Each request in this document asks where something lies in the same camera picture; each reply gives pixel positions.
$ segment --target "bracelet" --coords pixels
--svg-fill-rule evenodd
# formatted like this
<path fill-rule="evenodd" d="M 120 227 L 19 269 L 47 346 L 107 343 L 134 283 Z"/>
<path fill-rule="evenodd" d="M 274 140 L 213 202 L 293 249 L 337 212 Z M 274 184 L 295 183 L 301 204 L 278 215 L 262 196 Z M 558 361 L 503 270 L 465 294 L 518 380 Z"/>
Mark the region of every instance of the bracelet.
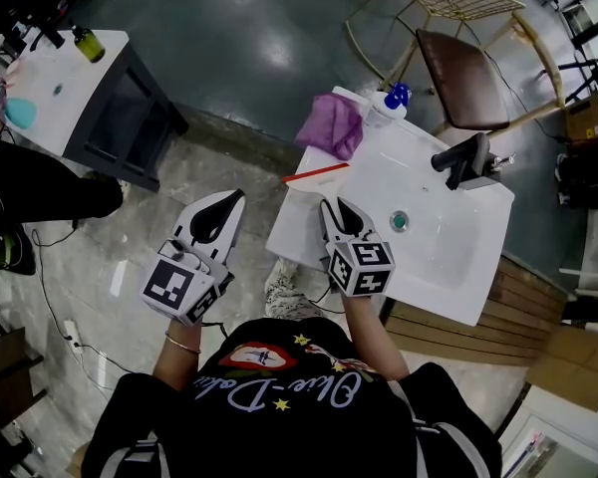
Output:
<path fill-rule="evenodd" d="M 170 335 L 168 334 L 168 332 L 164 332 L 164 334 L 166 335 L 166 339 L 171 342 L 172 344 L 184 349 L 185 351 L 188 351 L 189 353 L 193 353 L 194 355 L 198 355 L 200 354 L 199 351 L 194 351 L 193 349 L 189 349 L 187 346 L 183 346 L 182 344 L 180 344 L 179 342 L 176 342 L 175 340 L 173 340 Z"/>

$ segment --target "yellow bottle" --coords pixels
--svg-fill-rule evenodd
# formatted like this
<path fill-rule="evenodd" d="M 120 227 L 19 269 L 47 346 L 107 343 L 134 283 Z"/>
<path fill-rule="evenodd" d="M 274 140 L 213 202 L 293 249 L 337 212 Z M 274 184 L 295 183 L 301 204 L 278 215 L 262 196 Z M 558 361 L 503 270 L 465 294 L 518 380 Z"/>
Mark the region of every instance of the yellow bottle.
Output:
<path fill-rule="evenodd" d="M 80 50 L 90 62 L 95 64 L 104 56 L 106 50 L 104 46 L 102 46 L 102 43 L 98 41 L 98 38 L 92 30 L 73 25 L 71 31 L 73 32 L 73 35 L 76 36 L 75 43 L 78 50 Z"/>

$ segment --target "power strip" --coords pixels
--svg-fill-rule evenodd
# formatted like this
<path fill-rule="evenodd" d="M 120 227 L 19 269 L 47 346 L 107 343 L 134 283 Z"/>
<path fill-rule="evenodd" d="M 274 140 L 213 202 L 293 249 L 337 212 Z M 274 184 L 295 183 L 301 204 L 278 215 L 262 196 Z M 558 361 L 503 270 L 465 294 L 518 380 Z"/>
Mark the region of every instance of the power strip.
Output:
<path fill-rule="evenodd" d="M 64 321 L 64 331 L 67 333 L 67 341 L 71 346 L 71 351 L 76 355 L 82 355 L 84 348 L 82 347 L 82 340 L 80 340 L 80 333 L 78 333 L 78 325 L 72 319 Z"/>

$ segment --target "gray floor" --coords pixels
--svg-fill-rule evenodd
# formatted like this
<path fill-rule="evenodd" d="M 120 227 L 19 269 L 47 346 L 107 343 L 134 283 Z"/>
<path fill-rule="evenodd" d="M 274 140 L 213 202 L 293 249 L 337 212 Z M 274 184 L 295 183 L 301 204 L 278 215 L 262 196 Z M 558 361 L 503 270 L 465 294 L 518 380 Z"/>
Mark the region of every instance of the gray floor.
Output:
<path fill-rule="evenodd" d="M 131 370 L 151 372 L 168 324 L 139 299 L 147 258 L 193 198 L 240 184 L 250 204 L 237 246 L 228 259 L 236 279 L 204 319 L 222 321 L 231 332 L 242 322 L 263 316 L 263 285 L 275 261 L 264 245 L 284 193 L 279 175 L 263 168 L 258 156 L 206 146 L 218 140 L 221 138 L 195 131 L 175 140 L 161 164 L 159 194 L 132 187 L 115 214 L 88 221 L 66 241 L 42 251 L 45 285 L 60 323 L 73 319 L 83 343 Z M 84 169 L 66 162 L 77 172 Z M 43 243 L 53 242 L 71 229 L 67 222 L 26 227 L 29 234 L 37 228 Z M 318 299 L 327 283 L 322 273 L 301 271 L 298 286 L 310 299 Z M 33 369 L 33 381 L 36 389 L 46 387 L 49 395 L 17 421 L 42 451 L 31 464 L 44 476 L 65 476 L 73 452 L 91 439 L 122 372 L 93 351 L 73 357 L 54 327 L 38 275 L 0 272 L 0 307 L 1 320 L 14 328 L 25 327 L 32 350 L 45 357 Z M 325 308 L 341 311 L 341 302 L 337 296 L 329 296 Z M 347 330 L 343 316 L 326 315 Z M 216 352 L 222 341 L 218 328 L 205 328 L 201 361 Z M 412 353 L 406 353 L 406 359 L 412 370 L 431 360 Z M 526 373 L 522 367 L 432 360 L 446 368 L 468 405 L 492 428 L 511 407 Z"/>
<path fill-rule="evenodd" d="M 259 129 L 290 141 L 310 112 L 312 98 L 340 85 L 370 94 L 377 78 L 353 53 L 342 23 L 365 0 L 81 0 L 72 12 L 78 23 L 94 29 L 126 30 L 134 47 L 169 97 L 180 105 Z M 412 40 L 392 17 L 409 0 L 378 0 L 353 22 L 359 41 L 382 69 L 388 69 Z M 570 62 L 571 44 L 557 15 L 534 0 L 523 14 L 559 63 Z M 423 24 L 417 6 L 405 15 Z M 504 17 L 473 22 L 483 40 Z M 435 19 L 431 28 L 453 33 L 455 23 Z M 461 37 L 474 41 L 469 30 Z M 540 65 L 533 51 L 518 40 L 505 40 L 491 51 L 510 85 L 529 108 L 552 98 L 548 81 L 538 80 Z M 576 71 L 563 75 L 565 91 L 580 82 Z M 415 91 L 408 120 L 432 130 L 442 121 L 423 60 L 415 56 L 405 81 Z M 510 115 L 518 101 L 501 85 Z M 558 115 L 542 121 L 562 134 Z M 448 131 L 449 142 L 465 133 Z M 582 260 L 585 211 L 562 208 L 556 201 L 553 167 L 564 147 L 543 134 L 535 122 L 498 137 L 492 148 L 516 152 L 517 164 L 503 175 L 516 199 L 505 252 L 526 267 L 565 288 L 563 264 Z"/>

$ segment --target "metal chair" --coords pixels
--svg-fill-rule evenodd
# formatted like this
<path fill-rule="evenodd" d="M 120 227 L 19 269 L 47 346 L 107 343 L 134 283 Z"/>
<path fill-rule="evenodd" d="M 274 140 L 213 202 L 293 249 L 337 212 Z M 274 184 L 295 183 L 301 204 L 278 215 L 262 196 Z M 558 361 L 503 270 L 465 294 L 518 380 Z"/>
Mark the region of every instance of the metal chair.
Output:
<path fill-rule="evenodd" d="M 361 50 L 350 25 L 352 18 L 370 1 L 363 4 L 346 21 L 350 39 L 362 59 L 382 79 L 380 90 L 390 86 L 392 82 L 399 81 L 404 76 L 415 51 L 421 47 L 446 114 L 446 121 L 433 134 L 438 135 L 448 127 L 454 126 L 473 130 L 490 130 L 488 135 L 496 136 L 557 108 L 564 108 L 560 74 L 536 32 L 517 12 L 524 8 L 525 5 L 522 2 L 517 0 L 412 0 L 395 18 L 415 36 L 416 40 L 411 43 L 394 66 L 384 74 Z M 415 30 L 402 18 L 403 13 L 414 3 L 419 3 L 427 13 L 423 29 Z M 510 13 L 510 19 L 480 48 L 457 38 L 465 22 L 503 13 Z M 428 32 L 427 28 L 434 17 L 459 21 L 454 36 Z M 556 97 L 547 104 L 512 122 L 508 119 L 504 101 L 497 90 L 495 74 L 485 54 L 487 48 L 509 32 L 523 36 L 531 43 L 549 74 L 556 94 Z"/>
<path fill-rule="evenodd" d="M 357 52 L 361 55 L 364 62 L 368 67 L 379 76 L 384 82 L 382 88 L 386 87 L 390 79 L 397 73 L 401 72 L 399 79 L 403 76 L 405 69 L 408 67 L 413 54 L 417 49 L 417 41 L 414 41 L 410 48 L 406 50 L 404 55 L 397 61 L 397 63 L 389 70 L 387 75 L 384 75 L 382 71 L 375 66 L 370 59 L 363 52 L 355 35 L 352 31 L 351 21 L 352 19 L 364 8 L 370 4 L 373 0 L 367 0 L 361 5 L 345 22 L 346 29 L 352 40 L 354 47 Z M 465 21 L 476 20 L 485 18 L 487 16 L 493 16 L 495 14 L 501 14 L 505 12 L 511 12 L 516 9 L 522 9 L 525 4 L 517 0 L 412 0 L 407 6 L 405 6 L 397 15 L 395 19 L 404 25 L 413 36 L 416 36 L 416 31 L 411 27 L 401 15 L 406 12 L 412 5 L 419 3 L 427 13 L 426 22 L 423 26 L 424 30 L 430 25 L 430 20 L 433 17 L 448 18 L 452 20 L 460 21 L 458 30 L 456 30 L 455 37 L 460 33 L 460 29 Z"/>

